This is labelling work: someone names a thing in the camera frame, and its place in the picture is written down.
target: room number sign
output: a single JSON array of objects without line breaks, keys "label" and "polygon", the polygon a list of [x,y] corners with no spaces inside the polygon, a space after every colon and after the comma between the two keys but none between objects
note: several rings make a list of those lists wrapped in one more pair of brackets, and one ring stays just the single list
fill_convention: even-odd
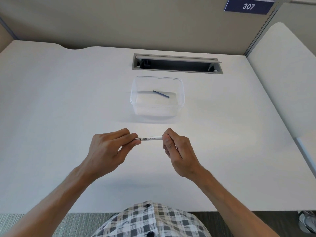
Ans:
[{"label": "room number sign", "polygon": [[224,11],[267,15],[273,0],[228,0]]}]

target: floor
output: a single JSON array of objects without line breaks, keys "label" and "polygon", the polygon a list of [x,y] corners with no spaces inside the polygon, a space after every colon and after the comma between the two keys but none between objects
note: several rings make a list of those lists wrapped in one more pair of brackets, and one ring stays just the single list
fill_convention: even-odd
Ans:
[{"label": "floor", "polygon": [[[212,237],[233,236],[218,212],[191,212],[207,227]],[[54,233],[54,237],[89,237],[114,213],[67,214]],[[255,214],[281,237],[316,237],[298,227],[297,211],[256,211]],[[0,214],[0,236],[14,225],[22,214]]]}]

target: plaid shirt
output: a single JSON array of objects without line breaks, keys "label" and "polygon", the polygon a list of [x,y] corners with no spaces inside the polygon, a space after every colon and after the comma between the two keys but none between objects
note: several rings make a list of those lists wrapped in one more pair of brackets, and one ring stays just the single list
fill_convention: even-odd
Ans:
[{"label": "plaid shirt", "polygon": [[211,237],[194,215],[146,201],[113,215],[92,237]]}]

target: white marker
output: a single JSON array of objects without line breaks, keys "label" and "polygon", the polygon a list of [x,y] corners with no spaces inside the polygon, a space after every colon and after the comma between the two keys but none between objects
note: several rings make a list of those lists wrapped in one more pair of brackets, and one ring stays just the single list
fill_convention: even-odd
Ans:
[{"label": "white marker", "polygon": [[153,137],[147,137],[147,138],[135,138],[134,140],[139,140],[139,141],[162,140],[162,136],[153,136]]}]

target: transparent plastic box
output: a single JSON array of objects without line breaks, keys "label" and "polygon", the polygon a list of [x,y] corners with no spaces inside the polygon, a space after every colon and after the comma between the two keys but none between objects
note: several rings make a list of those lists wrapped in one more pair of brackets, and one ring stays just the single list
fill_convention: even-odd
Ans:
[{"label": "transparent plastic box", "polygon": [[137,115],[176,116],[184,106],[183,83],[178,78],[137,76],[132,84],[131,103]]}]

